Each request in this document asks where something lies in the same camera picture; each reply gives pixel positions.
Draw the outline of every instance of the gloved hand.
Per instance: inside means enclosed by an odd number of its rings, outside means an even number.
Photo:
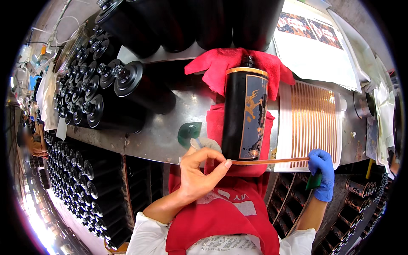
[[[330,202],[333,198],[334,170],[331,156],[324,150],[313,149],[309,152],[309,170],[315,175],[317,170],[322,173],[322,182],[315,189],[315,198],[320,201]]]

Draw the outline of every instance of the bottle rack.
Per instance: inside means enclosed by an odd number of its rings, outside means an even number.
[[[286,178],[287,180],[290,181],[290,185],[288,186],[288,188],[286,188],[285,185],[282,184],[281,180],[283,178]],[[269,221],[275,227],[276,231],[278,232],[279,236],[282,239],[296,230],[299,218],[304,213],[304,208],[306,208],[307,205],[309,204],[312,191],[311,190],[306,191],[305,187],[306,182],[304,182],[299,177],[298,173],[279,173],[277,178],[275,179],[271,195],[268,199],[268,203],[266,204],[266,208],[269,214]],[[298,201],[296,201],[296,199],[292,196],[291,193],[295,190],[304,196],[305,202],[303,206]],[[274,204],[276,204],[275,203],[276,200],[278,200],[278,204],[282,203],[282,206],[280,206],[280,208],[276,208],[277,212],[276,215],[274,215],[272,212],[275,209]],[[290,220],[290,217],[284,210],[284,207],[287,206],[288,204],[291,205],[291,208],[294,208],[294,210],[292,211],[297,216],[294,222]],[[278,219],[280,217],[282,217],[284,223],[289,228],[289,231],[287,233],[285,233],[279,225]]]

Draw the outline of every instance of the person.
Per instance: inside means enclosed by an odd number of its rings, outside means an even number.
[[[251,178],[225,177],[232,161],[220,152],[191,147],[180,162],[180,185],[137,213],[126,254],[311,254],[335,175],[329,153],[313,149],[309,157],[311,174],[322,173],[321,184],[296,231],[280,239],[256,191],[259,185]],[[204,175],[200,163],[211,159],[220,164]]]
[[[31,156],[45,157],[47,153],[47,144],[44,140],[44,126],[37,125],[35,122],[35,133],[33,134],[29,127],[20,127],[17,131],[17,145],[24,148],[26,161]]]

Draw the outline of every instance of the stainless steel table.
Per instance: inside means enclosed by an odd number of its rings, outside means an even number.
[[[202,122],[200,136],[207,136],[206,112],[216,102],[216,93],[210,91],[201,80],[202,75],[189,75],[187,82],[172,91],[177,96],[176,106],[169,114],[149,113],[143,130],[138,134],[118,131],[97,131],[94,129],[68,126],[67,135],[77,140],[115,151],[121,154],[141,157],[149,160],[178,164],[179,157],[186,149],[177,141],[180,126],[188,122]],[[359,119],[354,109],[353,93],[333,83],[305,80],[305,82],[332,89],[347,101],[343,124],[343,147],[340,164],[349,164],[364,160],[366,147],[366,119]],[[268,111],[275,117],[273,122],[270,153],[276,153],[279,128],[279,99],[268,101]]]

